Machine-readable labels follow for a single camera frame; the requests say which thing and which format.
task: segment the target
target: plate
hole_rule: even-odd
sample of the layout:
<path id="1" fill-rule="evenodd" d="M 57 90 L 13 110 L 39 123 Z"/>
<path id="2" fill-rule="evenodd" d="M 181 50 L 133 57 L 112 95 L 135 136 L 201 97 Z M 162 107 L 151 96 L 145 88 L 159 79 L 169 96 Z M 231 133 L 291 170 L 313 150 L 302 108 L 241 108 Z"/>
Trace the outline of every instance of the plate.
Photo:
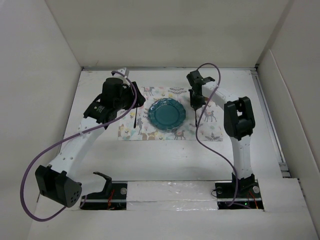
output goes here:
<path id="1" fill-rule="evenodd" d="M 151 105 L 148 118 L 157 129 L 170 131 L 184 122 L 186 110 L 180 102 L 172 98 L 162 98 Z"/>

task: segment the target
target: robotic arm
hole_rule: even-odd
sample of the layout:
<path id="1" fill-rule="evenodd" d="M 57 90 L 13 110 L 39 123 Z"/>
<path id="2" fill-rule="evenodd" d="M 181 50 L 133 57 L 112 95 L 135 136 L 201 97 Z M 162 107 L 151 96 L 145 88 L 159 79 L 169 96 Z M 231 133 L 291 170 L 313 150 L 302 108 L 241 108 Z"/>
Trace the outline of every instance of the robotic arm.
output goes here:
<path id="1" fill-rule="evenodd" d="M 126 76 L 129 74 L 126 68 L 118 72 Z M 143 106 L 146 99 L 139 92 L 137 84 L 133 82 L 133 85 L 137 91 L 137 101 L 133 108 L 138 108 Z M 119 74 L 107 78 L 103 83 L 102 93 L 83 114 L 77 129 L 80 136 L 69 140 L 47 167 L 40 165 L 35 171 L 40 194 L 68 208 L 76 204 L 81 196 L 98 192 L 108 194 L 111 177 L 94 172 L 95 177 L 90 180 L 78 182 L 76 178 L 77 170 L 86 153 L 108 126 L 82 132 L 114 120 L 119 110 L 128 110 L 133 102 L 133 90 L 126 84 L 125 78 Z"/>
<path id="2" fill-rule="evenodd" d="M 219 87 L 212 77 L 203 78 L 198 70 L 190 72 L 187 79 L 192 87 L 189 90 L 190 105 L 195 111 L 206 103 L 205 97 L 209 98 L 213 90 L 217 88 L 212 100 L 224 110 L 223 125 L 232 143 L 234 168 L 239 182 L 238 192 L 240 195 L 241 193 L 246 195 L 246 190 L 257 185 L 250 160 L 251 134 L 256 125 L 250 99 L 229 93 Z M 233 172 L 233 191 L 235 181 L 236 175 Z"/>

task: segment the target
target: screw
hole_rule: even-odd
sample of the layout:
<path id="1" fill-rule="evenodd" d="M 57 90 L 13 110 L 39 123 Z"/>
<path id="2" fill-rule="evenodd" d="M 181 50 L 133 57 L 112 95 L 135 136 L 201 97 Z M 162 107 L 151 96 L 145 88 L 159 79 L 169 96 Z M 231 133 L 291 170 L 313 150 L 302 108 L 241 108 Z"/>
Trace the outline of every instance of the screw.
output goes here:
<path id="1" fill-rule="evenodd" d="M 127 194 L 127 189 L 126 189 L 125 187 L 121 188 L 121 189 L 120 189 L 120 193 L 121 193 L 122 195 Z"/>
<path id="2" fill-rule="evenodd" d="M 222 187 L 218 186 L 215 191 L 217 194 L 222 194 Z"/>
<path id="3" fill-rule="evenodd" d="M 260 193 L 260 188 L 259 188 L 258 186 L 254 186 L 254 187 L 252 188 L 252 190 L 253 190 L 253 192 L 254 192 L 255 194 Z"/>

